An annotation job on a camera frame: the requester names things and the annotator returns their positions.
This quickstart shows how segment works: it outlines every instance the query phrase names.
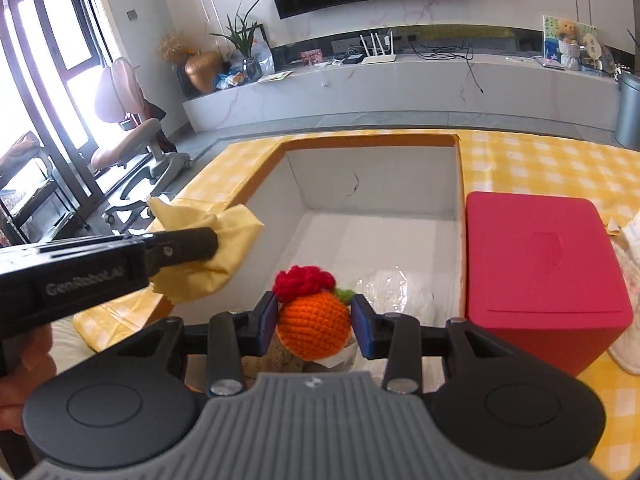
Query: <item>human hand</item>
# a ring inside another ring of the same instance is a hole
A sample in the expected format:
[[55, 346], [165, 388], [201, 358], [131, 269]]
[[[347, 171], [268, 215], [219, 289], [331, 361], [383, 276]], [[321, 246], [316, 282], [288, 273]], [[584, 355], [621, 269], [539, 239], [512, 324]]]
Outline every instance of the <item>human hand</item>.
[[34, 330], [26, 338], [20, 365], [0, 378], [0, 430], [24, 435], [24, 403], [38, 386], [56, 375], [56, 364], [49, 355], [52, 345], [51, 325]]

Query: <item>screw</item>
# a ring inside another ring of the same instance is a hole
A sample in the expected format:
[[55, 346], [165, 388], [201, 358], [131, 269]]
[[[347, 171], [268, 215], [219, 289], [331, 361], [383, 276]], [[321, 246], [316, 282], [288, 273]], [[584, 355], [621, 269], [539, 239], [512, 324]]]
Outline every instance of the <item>screw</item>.
[[418, 383], [413, 379], [401, 377], [399, 379], [391, 379], [386, 384], [386, 390], [396, 395], [409, 395], [418, 389]]
[[211, 393], [220, 397], [229, 397], [239, 394], [242, 384], [235, 379], [220, 379], [211, 386]]

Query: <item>yellow checkered tablecloth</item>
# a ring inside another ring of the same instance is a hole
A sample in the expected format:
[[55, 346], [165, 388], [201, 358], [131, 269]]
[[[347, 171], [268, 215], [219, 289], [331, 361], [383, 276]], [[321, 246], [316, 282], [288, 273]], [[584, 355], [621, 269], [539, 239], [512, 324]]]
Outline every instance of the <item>yellow checkered tablecloth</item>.
[[[424, 130], [360, 130], [270, 137], [229, 146], [174, 199], [177, 205], [223, 210], [281, 143], [301, 137], [393, 135]], [[623, 226], [640, 208], [640, 153], [581, 140], [475, 130], [428, 130], [460, 137], [465, 191], [573, 196], [591, 200], [602, 221]], [[143, 327], [161, 298], [149, 289], [77, 314], [74, 325], [102, 350]], [[602, 399], [607, 427], [593, 463], [612, 479], [640, 465], [640, 377], [608, 354], [581, 376]]]

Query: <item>white cardboard box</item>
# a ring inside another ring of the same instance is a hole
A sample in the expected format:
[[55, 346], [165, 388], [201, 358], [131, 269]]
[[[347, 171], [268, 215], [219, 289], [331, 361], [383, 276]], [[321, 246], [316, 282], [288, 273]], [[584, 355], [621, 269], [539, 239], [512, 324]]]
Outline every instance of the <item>white cardboard box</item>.
[[252, 309], [277, 272], [293, 265], [328, 270], [340, 288], [385, 269], [418, 273], [433, 293], [438, 319], [464, 315], [464, 192], [456, 136], [284, 142], [238, 194], [240, 202], [264, 230], [227, 286], [176, 306], [173, 314], [186, 324]]

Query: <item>pink chair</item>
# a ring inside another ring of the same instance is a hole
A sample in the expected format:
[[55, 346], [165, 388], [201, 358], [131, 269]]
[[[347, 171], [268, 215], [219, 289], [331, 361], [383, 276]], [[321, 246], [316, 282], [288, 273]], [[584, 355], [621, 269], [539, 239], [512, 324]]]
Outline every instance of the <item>pink chair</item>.
[[138, 126], [123, 132], [120, 141], [113, 146], [99, 148], [91, 159], [91, 165], [95, 170], [126, 166], [145, 148], [151, 150], [155, 161], [137, 171], [120, 193], [120, 200], [105, 210], [102, 218], [110, 225], [115, 224], [115, 212], [131, 211], [131, 216], [136, 217], [146, 207], [143, 200], [129, 199], [131, 190], [142, 180], [149, 179], [152, 184], [155, 183], [150, 195], [158, 196], [183, 169], [190, 168], [193, 163], [187, 153], [162, 152], [156, 141], [156, 134], [161, 131], [160, 121], [146, 118], [144, 110], [145, 101], [133, 67], [121, 57], [102, 71], [95, 97], [95, 114], [106, 123], [120, 123], [133, 118]]

